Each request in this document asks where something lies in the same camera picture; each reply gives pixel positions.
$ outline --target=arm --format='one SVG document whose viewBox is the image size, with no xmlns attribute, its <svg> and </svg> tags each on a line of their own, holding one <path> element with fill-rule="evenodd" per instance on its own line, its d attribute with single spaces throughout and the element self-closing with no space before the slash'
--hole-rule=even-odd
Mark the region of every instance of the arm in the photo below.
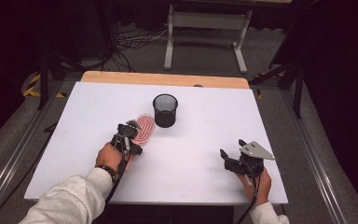
<svg viewBox="0 0 358 224">
<path fill-rule="evenodd" d="M 246 178 L 243 175 L 237 175 L 238 179 L 243 185 L 246 197 L 251 201 L 253 199 L 253 189 L 249 186 Z M 260 177 L 255 181 L 259 183 L 256 207 L 250 212 L 254 224 L 288 224 L 289 219 L 287 216 L 277 216 L 272 204 L 269 202 L 269 190 L 271 189 L 271 177 L 264 169 Z"/>
<path fill-rule="evenodd" d="M 121 152 L 107 143 L 98 153 L 97 165 L 117 171 Z M 45 192 L 21 223 L 91 223 L 105 206 L 113 181 L 105 170 L 93 168 L 86 177 L 72 176 Z"/>
</svg>

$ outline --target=wooden table edge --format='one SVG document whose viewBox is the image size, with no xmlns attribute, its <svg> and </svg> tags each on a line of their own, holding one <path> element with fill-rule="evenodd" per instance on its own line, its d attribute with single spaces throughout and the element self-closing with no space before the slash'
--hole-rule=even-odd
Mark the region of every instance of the wooden table edge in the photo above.
<svg viewBox="0 0 358 224">
<path fill-rule="evenodd" d="M 201 85 L 208 88 L 249 89 L 248 81 L 243 77 L 206 77 L 151 73 L 88 71 L 84 73 L 81 82 L 187 87 Z"/>
</svg>

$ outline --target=cable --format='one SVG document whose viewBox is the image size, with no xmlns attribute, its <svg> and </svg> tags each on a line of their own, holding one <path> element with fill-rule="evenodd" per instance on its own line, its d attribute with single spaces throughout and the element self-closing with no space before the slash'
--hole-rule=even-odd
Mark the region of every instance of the cable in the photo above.
<svg viewBox="0 0 358 224">
<path fill-rule="evenodd" d="M 27 172 L 25 173 L 25 175 L 22 177 L 22 179 L 20 180 L 20 182 L 16 185 L 16 187 L 8 194 L 8 196 L 2 201 L 2 203 L 0 203 L 0 211 L 1 209 L 5 206 L 5 204 L 7 203 L 7 201 L 11 198 L 11 196 L 13 196 L 13 194 L 16 192 L 16 190 L 20 187 L 20 185 L 22 184 L 22 182 L 25 180 L 25 178 L 28 176 L 28 174 L 31 173 L 31 171 L 34 169 L 34 167 L 36 166 L 36 164 L 39 162 L 40 158 L 42 157 L 43 153 L 45 152 L 45 149 L 48 145 L 48 142 L 51 138 L 51 136 L 54 133 L 55 127 L 57 126 L 57 122 L 54 123 L 53 125 L 47 127 L 44 132 L 49 132 L 48 135 L 48 139 L 46 140 L 45 144 L 42 146 L 42 150 L 40 150 L 40 152 L 37 154 L 36 159 L 34 160 L 34 162 L 32 163 L 32 165 L 30 166 L 30 168 L 27 170 Z"/>
<path fill-rule="evenodd" d="M 258 177 L 258 184 L 256 185 L 255 184 L 255 173 L 251 169 L 248 162 L 245 161 L 244 163 L 248 167 L 248 169 L 251 171 L 251 177 L 252 177 L 253 189 L 254 189 L 254 197 L 252 199 L 251 204 L 249 204 L 248 209 L 246 209 L 245 213 L 243 213 L 243 215 L 240 217 L 237 224 L 241 224 L 243 222 L 243 220 L 246 218 L 246 216 L 248 215 L 248 213 L 251 211 L 251 209 L 253 209 L 253 207 L 255 206 L 255 202 L 257 201 L 258 187 L 260 186 L 260 179 L 261 179 L 261 177 Z"/>
<path fill-rule="evenodd" d="M 104 56 L 104 59 L 102 59 L 100 62 L 97 62 L 95 64 L 91 64 L 91 65 L 88 65 L 88 66 L 83 66 L 84 68 L 86 68 L 86 70 L 91 70 L 91 69 L 94 69 L 96 67 L 99 67 L 99 66 L 104 66 L 110 59 L 110 55 L 113 54 L 113 51 L 110 50 L 110 53 L 108 55 L 105 55 Z M 63 69 L 65 69 L 66 71 L 68 72 L 76 72 L 76 70 L 72 67 L 68 67 L 68 66 L 65 66 L 65 65 L 62 65 Z"/>
<path fill-rule="evenodd" d="M 251 209 L 255 206 L 255 202 L 257 201 L 257 191 L 258 191 L 258 186 L 257 189 L 254 188 L 254 197 L 252 199 L 251 204 L 249 204 L 248 209 L 246 209 L 245 213 L 243 213 L 243 215 L 240 217 L 237 224 L 241 224 L 243 220 L 246 218 L 246 216 L 248 215 L 248 213 L 251 211 Z"/>
<path fill-rule="evenodd" d="M 208 37 L 215 37 L 215 36 L 220 34 L 220 30 L 214 30 L 214 31 L 216 31 L 216 34 L 213 34 L 213 35 L 209 35 L 209 34 L 203 32 L 202 30 L 209 30 L 209 29 L 196 29 L 196 32 L 198 32 L 200 34 L 203 34 L 203 35 L 206 35 Z"/>
<path fill-rule="evenodd" d="M 126 57 L 123 53 L 121 53 L 120 51 L 118 51 L 117 54 L 118 54 L 118 57 L 120 57 L 120 55 L 124 57 L 124 59 L 125 59 L 126 62 L 127 62 L 127 65 L 122 64 L 122 63 L 119 63 L 118 61 L 116 61 L 116 60 L 113 58 L 113 56 L 111 56 L 113 62 L 116 63 L 116 64 L 120 64 L 120 65 L 122 65 L 122 66 L 124 66 L 124 67 L 127 67 L 127 68 L 129 69 L 129 72 L 133 71 L 134 73 L 136 73 L 135 69 L 131 68 L 130 62 L 129 62 L 129 60 L 127 59 L 127 57 Z"/>
<path fill-rule="evenodd" d="M 115 150 L 118 150 L 116 148 L 117 141 L 118 140 L 116 139 L 115 145 L 113 146 L 115 148 Z M 117 186 L 120 183 L 121 177 L 124 175 L 124 172 L 126 171 L 126 168 L 127 168 L 127 164 L 131 158 L 131 154 L 130 154 L 128 160 L 126 161 L 126 157 L 124 154 L 124 152 L 125 152 L 124 145 L 120 144 L 120 146 L 121 146 L 121 161 L 117 168 L 117 179 L 116 179 L 115 184 L 113 185 L 112 189 L 110 190 L 109 195 L 107 196 L 107 198 L 105 200 L 105 207 L 109 204 L 110 200 L 112 199 L 113 194 L 115 193 Z M 100 220 L 99 220 L 100 218 L 101 218 L 101 216 L 95 218 L 92 221 L 92 224 L 100 224 Z"/>
<path fill-rule="evenodd" d="M 286 216 L 286 211 L 284 210 L 283 204 L 281 204 L 282 213 Z"/>
<path fill-rule="evenodd" d="M 139 31 L 136 35 L 131 35 L 128 32 L 121 33 L 124 37 L 117 38 L 117 44 L 123 48 L 119 49 L 121 51 L 127 49 L 141 49 L 147 44 L 156 41 L 158 39 L 165 39 L 162 36 L 168 32 L 167 29 L 162 30 L 161 34 L 158 34 L 159 31 L 156 32 L 147 32 L 145 35 L 140 35 L 143 31 Z"/>
<path fill-rule="evenodd" d="M 113 56 L 111 56 L 113 63 L 116 65 L 117 70 L 120 71 L 120 66 L 118 66 L 117 62 L 113 59 Z"/>
</svg>

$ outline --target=wrist strap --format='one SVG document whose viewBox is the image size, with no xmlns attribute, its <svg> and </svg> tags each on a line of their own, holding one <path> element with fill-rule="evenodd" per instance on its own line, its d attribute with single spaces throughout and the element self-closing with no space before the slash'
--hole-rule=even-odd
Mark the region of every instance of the wrist strap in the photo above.
<svg viewBox="0 0 358 224">
<path fill-rule="evenodd" d="M 112 184 L 115 184 L 117 175 L 116 175 L 116 172 L 112 168 L 110 168 L 109 166 L 105 166 L 105 165 L 98 165 L 96 167 L 101 168 L 101 169 L 105 170 L 108 174 L 110 174 L 110 177 L 112 177 Z"/>
</svg>

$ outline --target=person's left hand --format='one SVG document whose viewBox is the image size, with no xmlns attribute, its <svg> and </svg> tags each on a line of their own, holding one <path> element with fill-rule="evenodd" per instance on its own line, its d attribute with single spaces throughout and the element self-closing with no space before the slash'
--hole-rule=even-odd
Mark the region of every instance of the person's left hand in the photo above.
<svg viewBox="0 0 358 224">
<path fill-rule="evenodd" d="M 98 152 L 95 166 L 104 165 L 110 167 L 117 174 L 118 165 L 121 162 L 121 152 L 115 149 L 110 143 L 106 143 Z"/>
<path fill-rule="evenodd" d="M 254 189 L 251 187 L 246 180 L 245 176 L 236 174 L 238 179 L 241 181 L 243 185 L 243 189 L 245 191 L 246 197 L 251 202 L 254 197 Z M 269 201 L 269 191 L 271 190 L 271 177 L 269 176 L 269 172 L 266 168 L 261 173 L 260 176 L 255 178 L 256 186 L 258 188 L 257 193 L 257 201 L 255 205 L 260 205 Z"/>
</svg>

